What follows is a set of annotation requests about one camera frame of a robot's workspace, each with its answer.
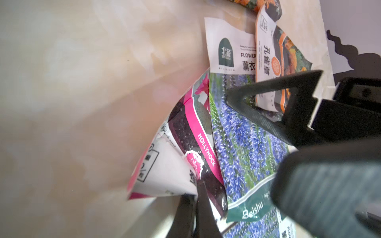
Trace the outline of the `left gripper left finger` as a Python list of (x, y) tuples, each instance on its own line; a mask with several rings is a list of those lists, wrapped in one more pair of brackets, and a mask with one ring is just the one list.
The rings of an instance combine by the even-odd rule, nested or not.
[(214, 220), (205, 183), (197, 182), (198, 195), (181, 196), (168, 238), (221, 238)]

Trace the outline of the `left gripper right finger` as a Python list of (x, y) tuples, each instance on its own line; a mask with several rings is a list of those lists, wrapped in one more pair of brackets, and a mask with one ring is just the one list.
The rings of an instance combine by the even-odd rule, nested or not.
[(381, 140), (302, 148), (280, 164), (271, 200), (317, 238), (378, 238)]

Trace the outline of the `marigold seed packet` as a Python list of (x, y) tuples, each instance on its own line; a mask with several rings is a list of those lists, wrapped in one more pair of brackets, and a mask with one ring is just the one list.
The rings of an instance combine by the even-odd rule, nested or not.
[(312, 63), (277, 26), (280, 2), (257, 1), (256, 9), (256, 82), (311, 70)]
[(266, 0), (230, 0), (231, 2), (240, 4), (254, 12), (258, 12), (262, 6), (266, 6), (268, 2)]

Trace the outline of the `lavender seed packet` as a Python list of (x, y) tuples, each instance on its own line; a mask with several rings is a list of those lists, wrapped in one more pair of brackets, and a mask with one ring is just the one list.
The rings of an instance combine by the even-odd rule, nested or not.
[(274, 206), (236, 206), (228, 210), (228, 217), (217, 216), (215, 221), (224, 238), (295, 238), (293, 221), (282, 217)]
[(214, 141), (228, 200), (228, 222), (276, 215), (270, 189), (288, 146), (227, 105), (228, 89), (256, 81), (255, 37), (228, 22), (205, 18), (210, 62), (209, 103)]

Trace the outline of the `hollyhock seed packet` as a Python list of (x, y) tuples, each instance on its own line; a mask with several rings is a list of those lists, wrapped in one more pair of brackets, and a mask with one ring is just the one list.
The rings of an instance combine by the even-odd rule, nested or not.
[(201, 75), (161, 125), (134, 170), (128, 199), (196, 195), (196, 184), (203, 181), (214, 217), (227, 214), (211, 125), (209, 73)]

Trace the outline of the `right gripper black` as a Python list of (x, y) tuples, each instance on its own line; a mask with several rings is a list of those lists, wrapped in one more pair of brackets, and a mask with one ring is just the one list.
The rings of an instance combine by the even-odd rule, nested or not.
[(313, 97), (322, 70), (303, 71), (227, 89), (227, 105), (295, 147), (381, 135), (381, 80), (345, 78), (333, 99)]

